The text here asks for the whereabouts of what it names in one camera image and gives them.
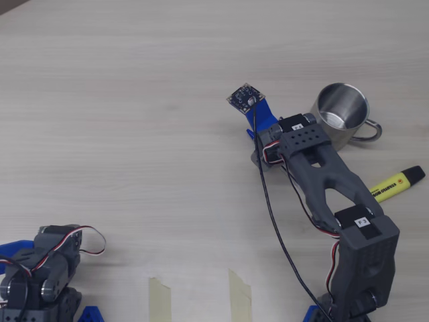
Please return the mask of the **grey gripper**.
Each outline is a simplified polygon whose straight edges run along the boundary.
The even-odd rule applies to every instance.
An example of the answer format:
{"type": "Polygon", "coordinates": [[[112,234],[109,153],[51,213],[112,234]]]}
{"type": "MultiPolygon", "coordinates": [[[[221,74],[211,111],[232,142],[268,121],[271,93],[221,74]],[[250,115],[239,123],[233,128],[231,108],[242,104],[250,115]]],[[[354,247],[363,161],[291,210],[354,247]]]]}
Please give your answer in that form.
{"type": "Polygon", "coordinates": [[[82,243],[82,226],[79,225],[49,225],[42,226],[34,239],[34,248],[40,258],[33,268],[41,268],[49,258],[61,254],[69,268],[80,264],[80,246],[82,243]]]}

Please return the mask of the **grey gripper with camera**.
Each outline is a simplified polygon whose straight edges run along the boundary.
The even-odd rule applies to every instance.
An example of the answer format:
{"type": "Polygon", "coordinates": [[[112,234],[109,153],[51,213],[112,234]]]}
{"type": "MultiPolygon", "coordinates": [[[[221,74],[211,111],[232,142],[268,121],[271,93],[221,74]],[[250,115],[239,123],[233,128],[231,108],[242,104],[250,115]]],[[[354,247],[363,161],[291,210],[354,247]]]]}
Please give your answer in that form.
{"type": "Polygon", "coordinates": [[[282,131],[276,123],[271,127],[259,130],[257,135],[249,130],[250,138],[255,141],[257,138],[257,148],[254,149],[251,160],[256,166],[261,166],[262,171],[266,172],[277,164],[283,164],[280,156],[280,136],[282,131]]]}

